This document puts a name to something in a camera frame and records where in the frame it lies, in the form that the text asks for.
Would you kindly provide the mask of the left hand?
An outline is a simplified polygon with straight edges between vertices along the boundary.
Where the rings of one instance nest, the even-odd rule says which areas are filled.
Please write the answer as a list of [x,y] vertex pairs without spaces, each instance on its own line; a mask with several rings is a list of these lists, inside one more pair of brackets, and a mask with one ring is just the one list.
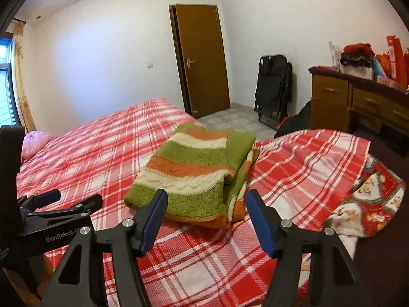
[[25,281],[17,272],[6,270],[6,274],[25,305],[37,307],[40,306],[41,298],[44,296],[53,276],[53,264],[50,258],[44,254],[33,256],[28,261],[37,282],[37,294],[39,297],[29,291]]

